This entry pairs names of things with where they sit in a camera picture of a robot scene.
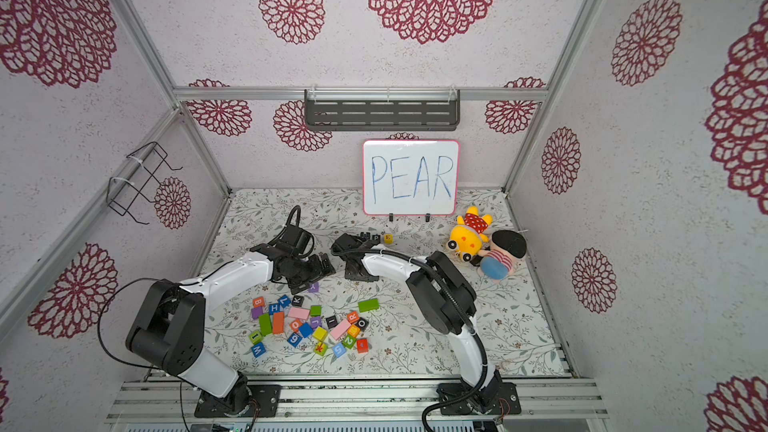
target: table surface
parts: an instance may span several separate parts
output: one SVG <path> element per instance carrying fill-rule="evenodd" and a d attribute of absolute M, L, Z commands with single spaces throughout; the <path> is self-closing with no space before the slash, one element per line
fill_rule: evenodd
<path fill-rule="evenodd" d="M 472 284 L 477 299 L 478 327 L 490 360 L 502 375 L 568 376 L 556 351 L 542 305 L 525 264 L 499 283 L 494 283 L 478 268 L 461 263 L 445 248 L 456 216 L 386 217 L 366 216 L 362 212 L 362 193 L 358 189 L 241 189 L 233 197 L 214 245 L 208 254 L 203 274 L 244 254 L 254 245 L 268 242 L 283 227 L 293 206 L 301 206 L 301 226 L 312 232 L 315 252 L 330 251 L 339 235 L 347 232 L 391 233 L 395 241 L 389 248 L 410 255 L 446 252 L 458 270 Z M 467 207 L 479 207 L 481 215 L 491 214 L 489 228 L 513 228 L 500 191 L 459 190 L 456 215 Z M 328 337 L 324 357 L 313 353 L 314 339 L 303 339 L 298 348 L 290 346 L 286 320 L 284 334 L 266 336 L 267 352 L 254 358 L 248 334 L 258 329 L 251 318 L 252 301 L 264 297 L 276 303 L 283 294 L 292 297 L 284 284 L 263 284 L 237 295 L 206 318 L 205 344 L 222 360 L 246 374 L 333 374 L 336 376 L 455 376 L 458 362 L 448 340 L 430 327 L 403 283 L 382 278 L 378 282 L 351 282 L 344 279 L 344 264 L 331 257 L 336 274 L 319 282 L 317 293 L 303 292 L 303 307 L 322 306 L 322 316 L 339 316 L 357 310 L 357 303 L 378 298 L 380 309 L 362 313 L 370 325 L 360 338 L 367 338 L 370 352 L 349 350 L 337 358 L 330 348 L 336 343 Z"/>

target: green block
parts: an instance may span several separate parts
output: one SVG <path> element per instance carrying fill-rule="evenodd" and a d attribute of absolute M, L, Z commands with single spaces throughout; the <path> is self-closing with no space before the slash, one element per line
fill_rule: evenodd
<path fill-rule="evenodd" d="M 344 344 L 344 347 L 346 348 L 355 347 L 355 342 L 357 342 L 357 339 L 351 335 L 347 335 L 346 337 L 344 337 L 344 340 L 341 341 L 341 343 Z"/>
<path fill-rule="evenodd" d="M 372 298 L 369 301 L 362 301 L 357 303 L 357 307 L 362 312 L 375 311 L 379 308 L 379 299 Z"/>
<path fill-rule="evenodd" d="M 256 345 L 264 339 L 264 336 L 261 334 L 261 332 L 254 331 L 251 335 L 248 336 L 248 338 L 253 345 Z"/>
<path fill-rule="evenodd" d="M 259 316 L 259 327 L 261 327 L 262 335 L 269 335 L 272 333 L 272 322 L 270 322 L 269 314 L 262 314 Z"/>

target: black cable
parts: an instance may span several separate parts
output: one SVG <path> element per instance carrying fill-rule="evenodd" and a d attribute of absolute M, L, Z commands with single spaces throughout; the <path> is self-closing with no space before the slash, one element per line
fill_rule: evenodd
<path fill-rule="evenodd" d="M 207 278 L 208 278 L 208 277 L 210 277 L 211 275 L 213 275 L 213 274 L 215 274 L 216 272 L 218 272 L 219 270 L 221 270 L 221 268 L 222 268 L 223 266 L 225 266 L 225 265 L 227 265 L 227 264 L 231 264 L 232 262 L 234 262 L 234 260 L 230 260 L 229 262 L 225 262 L 224 264 L 222 264 L 222 265 L 219 265 L 219 266 L 216 268 L 216 270 L 215 270 L 215 271 L 213 271 L 212 273 L 209 273 L 208 275 L 206 275 L 205 277 L 203 277 L 203 278 L 201 279 L 201 281 L 204 281 L 205 279 L 207 279 Z"/>
<path fill-rule="evenodd" d="M 135 284 L 136 282 L 141 282 L 141 281 L 161 282 L 161 280 L 158 279 L 158 278 L 142 277 L 142 278 L 137 278 L 136 280 L 130 281 L 129 283 L 127 283 L 126 285 L 123 285 L 117 291 L 115 291 L 115 293 L 112 294 L 112 296 L 109 299 L 107 299 L 107 301 L 104 303 L 104 306 L 98 312 L 98 320 L 96 321 L 96 336 L 98 337 L 98 342 L 99 342 L 99 345 L 101 345 L 101 348 L 113 360 L 116 360 L 116 361 L 120 362 L 121 364 L 132 365 L 133 367 L 139 367 L 139 368 L 142 368 L 142 369 L 161 370 L 161 369 L 158 369 L 157 367 L 153 367 L 151 365 L 134 364 L 132 362 L 127 362 L 125 360 L 122 360 L 122 359 L 119 359 L 119 358 L 113 356 L 112 353 L 109 350 L 107 350 L 107 346 L 104 345 L 104 340 L 101 338 L 101 316 L 104 315 L 104 311 L 107 310 L 107 306 L 109 306 L 110 303 L 114 300 L 114 298 L 117 297 L 118 294 L 123 289 L 125 289 L 127 286 L 129 286 L 131 284 Z"/>
<path fill-rule="evenodd" d="M 337 255 L 337 256 L 351 254 L 351 253 L 391 255 L 393 257 L 398 257 L 398 258 L 401 258 L 402 260 L 408 261 L 408 263 L 414 264 L 417 267 L 419 267 L 421 270 L 426 272 L 427 275 L 430 277 L 430 279 L 434 280 L 437 283 L 437 285 L 440 287 L 440 290 L 446 294 L 446 298 L 451 303 L 453 308 L 456 310 L 461 320 L 467 325 L 467 328 L 469 329 L 470 333 L 474 337 L 475 342 L 477 343 L 478 348 L 480 349 L 480 358 L 482 360 L 482 372 L 480 373 L 480 379 L 475 384 L 475 387 L 468 390 L 464 394 L 459 395 L 456 398 L 453 398 L 450 400 L 444 400 L 443 402 L 437 402 L 436 404 L 432 404 L 427 408 L 425 408 L 424 411 L 422 412 L 422 424 L 424 425 L 425 430 L 427 430 L 427 432 L 435 432 L 434 429 L 429 427 L 429 424 L 427 423 L 427 415 L 433 410 L 458 404 L 459 402 L 463 402 L 464 400 L 469 399 L 471 396 L 476 394 L 478 390 L 482 388 L 483 384 L 485 383 L 485 378 L 488 376 L 488 356 L 485 353 L 485 347 L 483 346 L 482 340 L 480 339 L 480 336 L 478 335 L 478 332 L 475 329 L 475 325 L 469 319 L 469 316 L 466 314 L 466 312 L 464 312 L 464 310 L 462 310 L 462 308 L 459 307 L 458 302 L 456 301 L 456 298 L 448 289 L 448 286 L 445 283 L 445 281 L 442 280 L 442 277 L 440 277 L 440 275 L 437 273 L 437 271 L 434 268 L 430 267 L 424 262 L 415 260 L 413 257 L 410 257 L 407 254 L 403 254 L 401 252 L 397 252 L 389 249 L 381 249 L 381 248 L 351 248 L 351 249 L 340 251 L 340 252 L 331 251 L 331 254 Z"/>

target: wooden block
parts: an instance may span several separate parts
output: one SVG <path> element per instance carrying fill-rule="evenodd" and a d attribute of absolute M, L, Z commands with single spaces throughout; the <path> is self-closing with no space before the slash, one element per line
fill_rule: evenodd
<path fill-rule="evenodd" d="M 250 342 L 252 345 L 256 345 L 259 342 L 264 340 L 264 336 L 259 331 L 251 332 L 251 334 L 248 336 L 248 339 L 250 339 Z"/>
<path fill-rule="evenodd" d="M 368 301 L 358 302 L 357 307 L 360 310 L 360 312 L 375 311 L 379 308 L 379 299 L 372 298 Z"/>
<path fill-rule="evenodd" d="M 361 338 L 359 341 L 357 341 L 357 353 L 364 354 L 367 351 L 368 351 L 368 339 Z"/>
<path fill-rule="evenodd" d="M 258 358 L 260 355 L 264 355 L 266 353 L 266 347 L 264 347 L 263 342 L 259 342 L 252 348 L 250 348 L 250 351 L 254 353 L 254 357 Z"/>
<path fill-rule="evenodd" d="M 318 354 L 321 357 L 326 354 L 326 350 L 328 350 L 328 346 L 323 342 L 318 342 L 317 346 L 315 346 L 315 354 Z"/>
<path fill-rule="evenodd" d="M 288 317 L 298 318 L 300 320 L 306 321 L 310 318 L 310 311 L 309 309 L 301 307 L 292 307 L 288 309 Z"/>
<path fill-rule="evenodd" d="M 285 317 L 283 312 L 277 312 L 272 316 L 272 333 L 282 334 L 285 331 Z"/>
<path fill-rule="evenodd" d="M 333 340 L 338 341 L 341 337 L 346 335 L 346 332 L 350 330 L 350 326 L 350 321 L 346 319 L 342 320 L 341 323 L 335 326 L 331 331 L 331 337 L 333 337 Z"/>
<path fill-rule="evenodd" d="M 277 299 L 277 303 L 280 304 L 280 308 L 286 308 L 290 305 L 290 298 L 287 295 Z"/>
<path fill-rule="evenodd" d="M 346 348 L 344 347 L 344 344 L 336 344 L 333 347 L 331 347 L 331 350 L 333 350 L 333 354 L 339 358 L 342 355 L 346 354 Z"/>
<path fill-rule="evenodd" d="M 312 336 L 316 338 L 318 341 L 322 342 L 326 340 L 326 336 L 328 335 L 328 331 L 325 330 L 322 327 L 318 327 L 315 329 L 315 331 L 312 333 Z"/>
<path fill-rule="evenodd" d="M 262 335 L 269 335 L 272 333 L 272 322 L 270 322 L 270 316 L 268 314 L 262 314 L 259 317 L 259 327 Z"/>
<path fill-rule="evenodd" d="M 302 335 L 302 337 L 307 338 L 315 333 L 315 331 L 312 330 L 312 327 L 310 327 L 309 324 L 302 324 L 301 327 L 299 327 L 299 333 Z"/>
<path fill-rule="evenodd" d="M 301 342 L 301 336 L 298 334 L 291 334 L 288 337 L 288 343 L 293 345 L 294 348 L 299 347 L 299 342 Z"/>
<path fill-rule="evenodd" d="M 344 347 L 346 348 L 353 348 L 355 347 L 355 341 L 357 341 L 356 338 L 354 338 L 351 335 L 347 335 L 346 337 L 344 337 L 344 340 L 341 341 L 341 343 L 344 344 Z"/>

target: blue block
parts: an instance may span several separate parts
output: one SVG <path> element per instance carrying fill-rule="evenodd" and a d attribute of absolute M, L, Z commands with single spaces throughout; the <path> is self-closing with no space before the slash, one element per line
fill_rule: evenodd
<path fill-rule="evenodd" d="M 299 342 L 301 342 L 301 336 L 298 334 L 291 334 L 288 337 L 288 343 L 293 345 L 294 348 L 299 347 Z"/>
<path fill-rule="evenodd" d="M 314 331 L 312 330 L 312 327 L 307 322 L 304 322 L 301 325 L 301 327 L 299 327 L 299 333 L 302 334 L 304 338 L 311 336 L 312 332 Z"/>
<path fill-rule="evenodd" d="M 333 350 L 333 353 L 337 357 L 341 357 L 342 355 L 346 354 L 346 349 L 344 348 L 344 344 L 339 342 L 338 344 L 334 345 L 331 350 Z"/>
<path fill-rule="evenodd" d="M 260 355 L 266 354 L 266 347 L 264 347 L 264 343 L 259 342 L 252 348 L 250 348 L 250 351 L 254 353 L 254 357 L 258 358 Z"/>
<path fill-rule="evenodd" d="M 277 303 L 280 304 L 280 308 L 286 308 L 290 305 L 290 299 L 287 295 L 283 295 L 283 297 L 277 299 Z"/>

